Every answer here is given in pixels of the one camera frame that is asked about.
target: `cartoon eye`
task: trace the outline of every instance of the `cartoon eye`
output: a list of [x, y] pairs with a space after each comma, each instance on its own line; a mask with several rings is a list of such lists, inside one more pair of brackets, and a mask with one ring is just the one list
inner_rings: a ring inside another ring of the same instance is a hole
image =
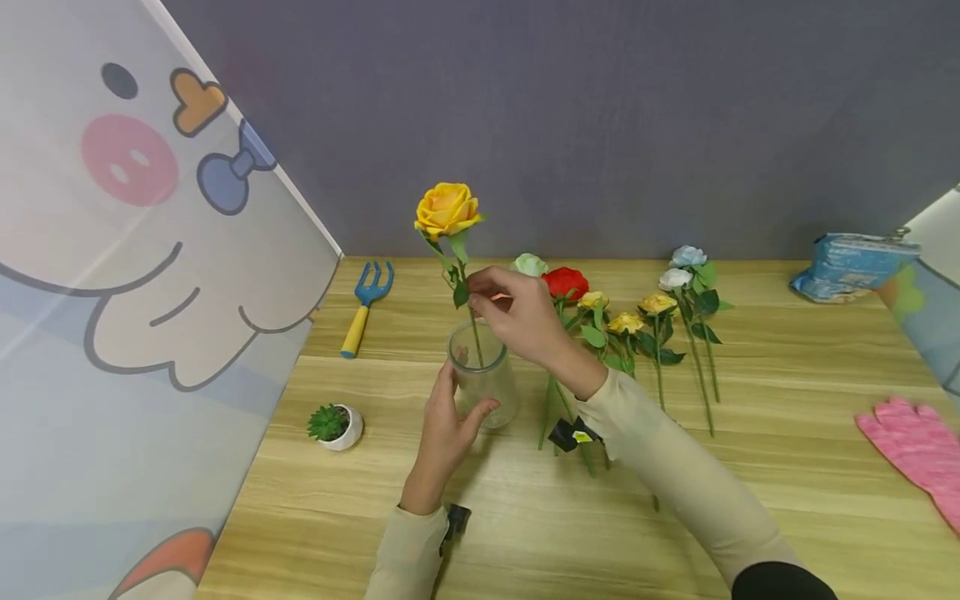
[[108, 90], [124, 100], [134, 98], [139, 89], [131, 72], [116, 62], [108, 62], [100, 67], [100, 77]]

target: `glass vase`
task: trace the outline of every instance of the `glass vase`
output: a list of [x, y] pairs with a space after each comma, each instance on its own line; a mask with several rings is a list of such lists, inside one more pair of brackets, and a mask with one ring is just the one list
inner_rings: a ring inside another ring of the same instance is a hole
[[474, 335], [470, 322], [460, 325], [450, 335], [446, 353], [457, 371], [457, 412], [466, 415], [480, 400], [491, 397], [500, 401], [500, 407], [484, 419], [482, 426], [494, 429], [509, 423], [519, 408], [516, 380], [507, 347], [493, 335], [490, 327], [482, 319], [477, 320]]

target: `rose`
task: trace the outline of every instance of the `rose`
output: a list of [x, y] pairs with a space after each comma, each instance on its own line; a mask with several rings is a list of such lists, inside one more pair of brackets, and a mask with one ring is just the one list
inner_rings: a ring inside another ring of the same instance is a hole
[[510, 265], [511, 271], [517, 271], [530, 277], [539, 277], [550, 271], [550, 267], [540, 260], [536, 254], [524, 252], [516, 258], [514, 264]]
[[691, 279], [693, 279], [693, 274], [683, 269], [667, 269], [666, 273], [660, 276], [660, 288], [665, 292], [671, 292], [688, 285]]
[[643, 320], [633, 313], [620, 313], [607, 324], [607, 329], [614, 333], [637, 333], [641, 327]]
[[437, 183], [417, 205], [414, 227], [437, 241], [441, 235], [453, 235], [483, 221], [477, 212], [477, 199], [465, 183]]
[[702, 265], [707, 262], [707, 255], [704, 251], [693, 246], [684, 244], [673, 251], [673, 258], [670, 260], [671, 267], [692, 267]]
[[677, 301], [666, 294], [651, 294], [640, 301], [640, 308], [645, 310], [648, 315], [658, 315], [664, 310], [673, 308]]
[[554, 298], [564, 298], [567, 294], [570, 294], [568, 300], [579, 300], [586, 292], [590, 291], [587, 278], [576, 269], [561, 267], [541, 277], [546, 281], [550, 296]]
[[610, 299], [603, 292], [587, 292], [580, 298], [577, 305], [581, 308], [593, 308], [594, 306], [604, 308], [609, 303]]

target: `gardening fork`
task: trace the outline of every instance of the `gardening fork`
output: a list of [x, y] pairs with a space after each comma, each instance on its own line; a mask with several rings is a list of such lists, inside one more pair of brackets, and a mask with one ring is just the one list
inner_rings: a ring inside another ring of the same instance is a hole
[[387, 292], [390, 291], [390, 286], [394, 284], [394, 265], [390, 264], [388, 260], [387, 272], [390, 276], [387, 277], [387, 285], [377, 285], [380, 282], [380, 263], [376, 261], [373, 262], [373, 281], [370, 285], [364, 285], [367, 275], [370, 274], [370, 265], [371, 263], [368, 262], [367, 266], [363, 268], [363, 274], [360, 275], [360, 280], [357, 281], [357, 286], [353, 290], [353, 294], [360, 299], [360, 307], [357, 308], [357, 316], [353, 318], [353, 324], [350, 326], [350, 331], [347, 332], [347, 338], [340, 348], [340, 355], [344, 358], [356, 358], [357, 350], [360, 348], [360, 339], [363, 338], [364, 327], [367, 326], [370, 305], [374, 300], [380, 300], [386, 296]]

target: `pig nose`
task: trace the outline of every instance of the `pig nose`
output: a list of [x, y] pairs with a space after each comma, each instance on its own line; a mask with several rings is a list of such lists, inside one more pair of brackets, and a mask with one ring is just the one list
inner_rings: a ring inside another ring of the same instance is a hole
[[166, 140], [143, 121], [123, 114], [90, 121], [81, 154], [93, 180], [125, 204], [160, 204], [179, 181], [177, 159]]

